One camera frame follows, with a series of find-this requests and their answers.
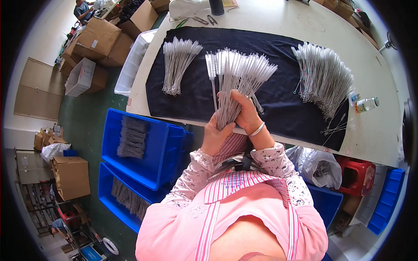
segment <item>man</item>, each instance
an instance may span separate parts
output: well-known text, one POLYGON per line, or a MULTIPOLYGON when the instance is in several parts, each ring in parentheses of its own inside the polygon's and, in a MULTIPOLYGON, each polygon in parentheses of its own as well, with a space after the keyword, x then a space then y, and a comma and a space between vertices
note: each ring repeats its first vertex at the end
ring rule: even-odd
POLYGON ((67 233, 67 230, 65 229, 64 223, 62 222, 61 218, 52 222, 52 227, 48 228, 48 230, 49 230, 49 233, 52 234, 52 236, 54 236, 57 232, 59 232, 63 238, 65 238, 66 240, 70 239, 72 241, 70 234, 67 233))
POLYGON ((74 8, 74 15, 77 19, 85 25, 90 18, 92 18, 93 14, 91 13, 94 10, 94 7, 90 7, 89 5, 93 5, 94 2, 86 2, 85 0, 76 0, 76 7, 74 8))

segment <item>glass bottle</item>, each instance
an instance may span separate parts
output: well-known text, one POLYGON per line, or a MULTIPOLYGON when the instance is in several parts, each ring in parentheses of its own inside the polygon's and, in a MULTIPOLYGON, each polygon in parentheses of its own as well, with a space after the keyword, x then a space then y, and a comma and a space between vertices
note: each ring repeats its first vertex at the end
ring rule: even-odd
POLYGON ((377 96, 373 98, 365 98, 356 102, 355 106, 356 106, 356 111, 358 113, 369 111, 379 106, 379 99, 377 98, 377 96))

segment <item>woman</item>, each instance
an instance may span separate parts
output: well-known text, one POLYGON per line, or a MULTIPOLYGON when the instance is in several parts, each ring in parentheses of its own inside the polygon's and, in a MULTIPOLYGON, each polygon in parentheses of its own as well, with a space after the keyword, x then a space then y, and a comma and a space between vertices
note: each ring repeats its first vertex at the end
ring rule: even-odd
POLYGON ((302 177, 251 100, 236 91, 231 96, 242 105, 236 123, 248 136, 231 134, 235 123, 218 131, 212 116, 188 168, 165 199, 147 209, 137 260, 321 260, 325 255, 324 222, 302 177), (250 169, 248 160, 237 156, 248 137, 256 163, 250 169), (220 168, 231 157, 242 164, 227 161, 220 168))

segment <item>blue shirt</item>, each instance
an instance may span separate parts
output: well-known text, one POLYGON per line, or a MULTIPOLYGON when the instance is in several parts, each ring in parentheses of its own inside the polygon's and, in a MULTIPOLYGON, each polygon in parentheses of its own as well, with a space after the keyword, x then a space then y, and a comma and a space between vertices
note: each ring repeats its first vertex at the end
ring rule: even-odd
MULTIPOLYGON (((77 6, 74 8, 74 15, 77 17, 84 14, 85 12, 87 12, 89 10, 89 5, 87 4, 86 1, 84 1, 80 6, 77 6)), ((84 23, 84 21, 88 21, 90 20, 90 18, 92 17, 93 13, 89 12, 88 14, 86 14, 82 19, 79 19, 80 22, 84 23)))
POLYGON ((67 230, 64 228, 64 224, 63 224, 63 222, 62 222, 62 219, 61 218, 59 218, 59 219, 57 219, 57 220, 55 220, 54 222, 52 222, 52 227, 54 228, 54 229, 58 229, 59 228, 59 230, 62 232, 62 233, 64 233, 64 235, 65 234, 67 234, 67 230))

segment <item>floral sleeve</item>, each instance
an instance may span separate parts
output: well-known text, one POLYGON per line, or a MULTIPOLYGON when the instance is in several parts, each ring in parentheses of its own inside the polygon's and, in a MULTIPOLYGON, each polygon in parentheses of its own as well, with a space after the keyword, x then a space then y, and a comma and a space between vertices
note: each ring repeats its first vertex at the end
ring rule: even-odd
POLYGON ((306 183, 299 176, 299 173, 295 171, 295 166, 286 156, 285 148, 282 144, 276 142, 273 148, 253 150, 251 156, 267 174, 286 180, 293 206, 314 205, 306 183))
POLYGON ((183 174, 177 179, 173 189, 161 201, 178 208, 186 207, 207 185, 208 177, 213 173, 214 157, 203 153, 200 149, 190 153, 191 162, 183 174))

